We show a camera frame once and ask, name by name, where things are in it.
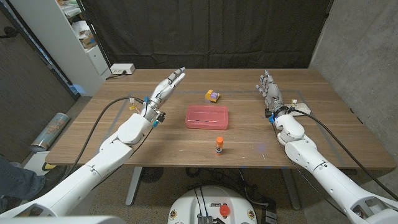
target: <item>wall outlet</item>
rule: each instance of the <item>wall outlet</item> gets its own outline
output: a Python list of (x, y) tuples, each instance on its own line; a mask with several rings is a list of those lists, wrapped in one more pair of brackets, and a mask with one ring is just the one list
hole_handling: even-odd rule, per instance
[(111, 67), (111, 72), (113, 75), (122, 74), (123, 71), (126, 71), (126, 74), (132, 74), (135, 69), (133, 63), (115, 63)]

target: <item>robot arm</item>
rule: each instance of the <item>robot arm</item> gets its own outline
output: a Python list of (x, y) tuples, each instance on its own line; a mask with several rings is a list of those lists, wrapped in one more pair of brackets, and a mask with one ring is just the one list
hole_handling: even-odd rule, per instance
[(99, 153), (81, 166), (64, 181), (42, 197), (9, 210), (0, 218), (18, 216), (53, 216), (69, 214), (101, 182), (101, 179), (123, 165), (132, 155), (131, 146), (144, 136), (143, 132), (163, 121), (165, 113), (157, 111), (173, 94), (175, 87), (184, 78), (185, 68), (173, 72), (168, 79), (159, 83), (145, 110), (133, 114), (119, 129), (100, 146)]
[(281, 130), (277, 138), (285, 146), (289, 159), (316, 178), (343, 209), (351, 223), (396, 223), (398, 202), (362, 189), (325, 159), (318, 152), (316, 144), (304, 134), (303, 126), (286, 113), (288, 108), (283, 106), (280, 91), (269, 72), (266, 71), (260, 81), (264, 89), (259, 86), (256, 88), (266, 99), (267, 109), (272, 112), (271, 116), (275, 120), (275, 127)]

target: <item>blue item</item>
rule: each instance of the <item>blue item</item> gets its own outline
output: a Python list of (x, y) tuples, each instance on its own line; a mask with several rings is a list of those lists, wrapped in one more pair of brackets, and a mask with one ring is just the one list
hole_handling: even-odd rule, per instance
[[(35, 172), (14, 167), (3, 156), (0, 156), (0, 195), (29, 200), (36, 196), (44, 187), (45, 177)], [(0, 199), (0, 213), (7, 206), (5, 198)]]
[(268, 120), (269, 120), (269, 122), (271, 122), (271, 124), (273, 124), (274, 123), (274, 114), (272, 114), (272, 116), (270, 116), (268, 118)]
[(152, 125), (152, 127), (156, 128), (156, 126), (157, 126), (158, 124), (159, 124), (159, 121), (156, 120), (156, 121), (154, 122), (154, 125)]

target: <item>black curtain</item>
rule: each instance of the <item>black curtain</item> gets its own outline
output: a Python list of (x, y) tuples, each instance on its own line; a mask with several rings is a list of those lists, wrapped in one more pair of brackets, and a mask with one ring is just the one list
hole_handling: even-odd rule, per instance
[(307, 68), (330, 1), (83, 0), (112, 63)]

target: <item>pink plastic box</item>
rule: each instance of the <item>pink plastic box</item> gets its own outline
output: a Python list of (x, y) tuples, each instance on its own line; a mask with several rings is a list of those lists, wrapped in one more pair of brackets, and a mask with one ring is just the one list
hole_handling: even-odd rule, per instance
[(225, 130), (228, 127), (226, 106), (190, 105), (185, 118), (187, 128)]

